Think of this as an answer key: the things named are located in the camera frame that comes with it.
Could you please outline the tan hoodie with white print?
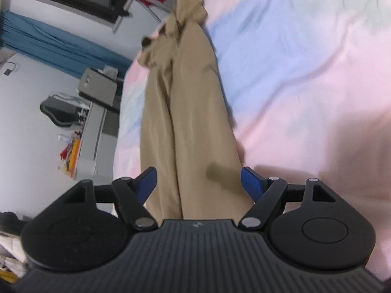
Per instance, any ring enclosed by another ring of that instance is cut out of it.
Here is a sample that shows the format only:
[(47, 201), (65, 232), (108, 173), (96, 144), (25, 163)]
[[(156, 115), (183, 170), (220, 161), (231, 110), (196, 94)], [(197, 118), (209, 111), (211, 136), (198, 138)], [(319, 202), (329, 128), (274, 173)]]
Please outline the tan hoodie with white print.
[(142, 41), (149, 71), (141, 122), (141, 167), (157, 170), (146, 207), (158, 221), (240, 218), (252, 200), (241, 163), (203, 0), (176, 0), (157, 37)]

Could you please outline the orange box on desk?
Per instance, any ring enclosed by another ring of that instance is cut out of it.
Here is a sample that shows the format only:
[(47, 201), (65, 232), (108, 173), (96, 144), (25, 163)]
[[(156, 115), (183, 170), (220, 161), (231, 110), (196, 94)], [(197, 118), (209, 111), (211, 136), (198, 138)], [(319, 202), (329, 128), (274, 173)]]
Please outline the orange box on desk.
[(66, 147), (60, 153), (60, 165), (58, 170), (69, 178), (74, 178), (76, 172), (77, 158), (82, 142), (82, 132), (75, 131), (71, 136), (60, 135), (60, 139), (65, 141)]

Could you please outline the wavy vanity mirror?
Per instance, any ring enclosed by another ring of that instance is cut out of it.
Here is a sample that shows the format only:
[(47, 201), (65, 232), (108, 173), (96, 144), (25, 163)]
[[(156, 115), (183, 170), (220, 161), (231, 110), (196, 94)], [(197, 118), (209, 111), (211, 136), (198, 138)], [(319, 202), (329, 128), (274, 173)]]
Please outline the wavy vanity mirror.
[(87, 101), (65, 93), (51, 93), (40, 103), (40, 112), (61, 128), (82, 126), (89, 110)]

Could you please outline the black and beige chair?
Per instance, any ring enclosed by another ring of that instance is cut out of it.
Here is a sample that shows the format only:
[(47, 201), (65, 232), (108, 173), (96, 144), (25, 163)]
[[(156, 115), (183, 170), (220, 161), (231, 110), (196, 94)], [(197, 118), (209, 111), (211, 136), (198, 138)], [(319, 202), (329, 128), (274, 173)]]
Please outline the black and beige chair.
[(88, 68), (77, 86), (79, 96), (119, 114), (123, 79), (118, 73), (118, 69), (108, 65), (102, 70)]

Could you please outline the pastel rainbow bed cover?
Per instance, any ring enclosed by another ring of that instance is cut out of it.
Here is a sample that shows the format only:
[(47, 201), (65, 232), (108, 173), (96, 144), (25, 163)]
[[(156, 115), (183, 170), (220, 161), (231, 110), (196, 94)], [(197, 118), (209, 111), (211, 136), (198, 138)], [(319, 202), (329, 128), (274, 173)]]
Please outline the pastel rainbow bed cover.
[(243, 163), (320, 178), (376, 231), (390, 278), (390, 0), (204, 0)]

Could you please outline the blue curtain left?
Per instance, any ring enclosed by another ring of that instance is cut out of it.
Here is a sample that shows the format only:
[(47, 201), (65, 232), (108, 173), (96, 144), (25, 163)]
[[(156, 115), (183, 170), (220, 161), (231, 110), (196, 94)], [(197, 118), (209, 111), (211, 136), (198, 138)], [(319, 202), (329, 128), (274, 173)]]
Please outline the blue curtain left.
[(107, 48), (43, 22), (1, 12), (1, 46), (80, 78), (88, 68), (117, 69), (123, 78), (132, 61)]

